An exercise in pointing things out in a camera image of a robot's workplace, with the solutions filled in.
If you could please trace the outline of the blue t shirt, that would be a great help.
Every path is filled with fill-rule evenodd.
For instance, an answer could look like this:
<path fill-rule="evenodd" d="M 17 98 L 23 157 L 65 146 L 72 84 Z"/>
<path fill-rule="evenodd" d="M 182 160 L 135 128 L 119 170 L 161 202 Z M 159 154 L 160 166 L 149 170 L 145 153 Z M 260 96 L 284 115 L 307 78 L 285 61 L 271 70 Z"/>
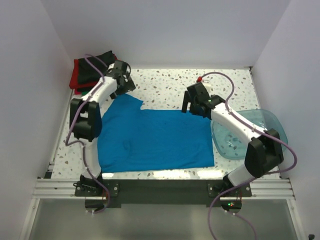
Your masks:
<path fill-rule="evenodd" d="M 209 119 L 142 105 L 125 94 L 104 113 L 97 142 L 103 173 L 214 166 Z"/>

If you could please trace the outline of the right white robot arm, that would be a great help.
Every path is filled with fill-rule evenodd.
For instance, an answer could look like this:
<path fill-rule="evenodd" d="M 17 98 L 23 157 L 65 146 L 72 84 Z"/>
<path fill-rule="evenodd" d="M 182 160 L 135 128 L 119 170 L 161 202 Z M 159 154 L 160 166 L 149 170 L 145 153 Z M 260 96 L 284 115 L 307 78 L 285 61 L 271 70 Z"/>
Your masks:
<path fill-rule="evenodd" d="M 226 174 L 219 192 L 247 184 L 269 173 L 284 160 L 280 134 L 275 129 L 267 130 L 249 121 L 234 111 L 227 101 L 218 95 L 210 95 L 201 82 L 186 88 L 182 112 L 208 118 L 226 127 L 246 146 L 244 163 Z"/>

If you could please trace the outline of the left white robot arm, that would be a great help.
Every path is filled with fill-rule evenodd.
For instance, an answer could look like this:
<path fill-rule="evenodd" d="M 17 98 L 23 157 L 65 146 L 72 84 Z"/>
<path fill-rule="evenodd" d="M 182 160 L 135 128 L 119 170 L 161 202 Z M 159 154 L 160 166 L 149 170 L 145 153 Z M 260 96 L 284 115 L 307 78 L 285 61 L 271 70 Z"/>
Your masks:
<path fill-rule="evenodd" d="M 81 98 L 70 102 L 69 132 L 65 145 L 80 143 L 83 173 L 74 184 L 79 196 L 107 196 L 103 185 L 102 169 L 98 160 L 98 137 L 102 132 L 101 105 L 107 99 L 133 91 L 136 86 L 131 78 L 131 66 L 121 60 L 112 63 L 101 75 L 97 84 Z"/>

